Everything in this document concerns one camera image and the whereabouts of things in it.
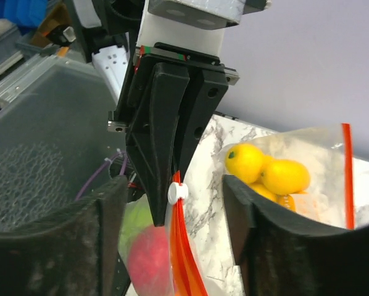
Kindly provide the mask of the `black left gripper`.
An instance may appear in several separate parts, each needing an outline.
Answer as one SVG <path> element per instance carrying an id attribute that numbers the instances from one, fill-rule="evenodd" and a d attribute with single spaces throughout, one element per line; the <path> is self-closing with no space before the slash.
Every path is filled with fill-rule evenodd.
<path id="1" fill-rule="evenodd" d="M 156 226 L 165 223 L 174 142 L 176 169 L 185 173 L 217 105 L 238 80 L 216 56 L 163 43 L 135 50 L 107 128 L 129 133 L 126 151 Z"/>

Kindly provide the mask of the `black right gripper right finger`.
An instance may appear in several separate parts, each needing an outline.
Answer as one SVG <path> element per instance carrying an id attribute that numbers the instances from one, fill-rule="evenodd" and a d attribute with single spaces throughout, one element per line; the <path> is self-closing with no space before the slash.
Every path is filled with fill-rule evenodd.
<path id="1" fill-rule="evenodd" d="M 247 295 L 369 295 L 369 225 L 310 220 L 226 175 L 223 201 Z"/>

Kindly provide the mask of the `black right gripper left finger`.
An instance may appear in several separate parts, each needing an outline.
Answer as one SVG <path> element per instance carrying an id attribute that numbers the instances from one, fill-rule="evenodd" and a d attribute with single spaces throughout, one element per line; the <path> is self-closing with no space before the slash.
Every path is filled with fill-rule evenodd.
<path id="1" fill-rule="evenodd" d="M 41 219 L 0 232 L 0 295 L 125 295 L 118 253 L 128 181 L 117 176 Z"/>

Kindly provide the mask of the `green lime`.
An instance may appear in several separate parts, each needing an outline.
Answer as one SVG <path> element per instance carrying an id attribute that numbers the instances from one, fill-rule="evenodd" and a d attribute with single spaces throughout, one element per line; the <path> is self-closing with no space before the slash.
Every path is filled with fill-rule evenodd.
<path id="1" fill-rule="evenodd" d="M 118 250 L 126 250 L 133 238 L 152 224 L 153 220 L 146 194 L 143 194 L 140 199 L 126 204 L 119 235 Z"/>

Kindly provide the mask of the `red apple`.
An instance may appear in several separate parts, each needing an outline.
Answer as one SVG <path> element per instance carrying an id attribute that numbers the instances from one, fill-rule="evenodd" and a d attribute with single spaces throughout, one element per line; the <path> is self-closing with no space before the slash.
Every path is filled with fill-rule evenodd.
<path id="1" fill-rule="evenodd" d="M 149 226 L 133 240 L 128 273 L 138 295 L 173 295 L 168 239 L 163 227 Z"/>

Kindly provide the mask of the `yellow lemon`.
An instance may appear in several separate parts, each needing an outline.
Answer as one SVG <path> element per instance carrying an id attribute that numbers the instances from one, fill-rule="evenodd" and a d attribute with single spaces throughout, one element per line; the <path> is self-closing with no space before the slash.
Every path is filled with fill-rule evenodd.
<path id="1" fill-rule="evenodd" d="M 263 185 L 276 195 L 306 190 L 311 181 L 307 167 L 295 160 L 274 159 L 261 171 Z"/>

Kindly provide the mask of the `clear zip top bag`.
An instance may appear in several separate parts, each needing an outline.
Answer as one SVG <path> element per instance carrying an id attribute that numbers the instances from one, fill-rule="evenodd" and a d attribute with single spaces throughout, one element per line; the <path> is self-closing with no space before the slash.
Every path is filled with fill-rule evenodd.
<path id="1" fill-rule="evenodd" d="M 168 187 L 164 226 L 154 226 L 145 195 L 126 205 L 118 251 L 137 295 L 208 294 L 186 229 L 188 196 L 177 171 Z"/>
<path id="2" fill-rule="evenodd" d="M 227 151 L 241 143 L 252 144 L 273 159 L 295 160 L 307 167 L 311 181 L 309 187 L 301 192 L 307 192 L 312 201 L 310 212 L 299 215 L 335 227 L 354 229 L 350 124 L 298 129 L 228 144 L 218 154 L 224 174 L 231 175 L 225 167 Z"/>

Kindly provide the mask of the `small yellow bell pepper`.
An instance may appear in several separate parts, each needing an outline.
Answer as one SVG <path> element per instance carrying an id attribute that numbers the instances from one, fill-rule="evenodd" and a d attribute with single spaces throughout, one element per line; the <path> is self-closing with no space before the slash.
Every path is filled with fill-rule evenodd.
<path id="1" fill-rule="evenodd" d="M 298 214 L 309 213 L 311 201 L 311 196 L 307 192 L 300 192 L 277 197 L 277 203 L 279 205 Z"/>

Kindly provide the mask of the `yellow apple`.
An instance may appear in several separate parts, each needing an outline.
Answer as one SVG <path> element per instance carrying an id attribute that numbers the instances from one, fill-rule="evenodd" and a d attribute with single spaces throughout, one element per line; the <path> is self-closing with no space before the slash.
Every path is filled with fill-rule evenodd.
<path id="1" fill-rule="evenodd" d="M 258 147 L 249 143 L 234 145 L 225 155 L 227 172 L 246 184 L 257 181 L 263 162 L 264 153 Z"/>

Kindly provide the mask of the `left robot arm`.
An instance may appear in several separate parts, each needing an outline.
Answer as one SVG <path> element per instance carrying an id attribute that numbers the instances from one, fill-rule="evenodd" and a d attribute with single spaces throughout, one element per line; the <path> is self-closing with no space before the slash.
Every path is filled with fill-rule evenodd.
<path id="1" fill-rule="evenodd" d="M 117 108 L 108 129 L 126 134 L 126 152 L 165 222 L 172 175 L 186 173 L 215 109 L 239 75 L 220 61 L 221 1 L 67 1 L 85 60 L 104 77 Z"/>

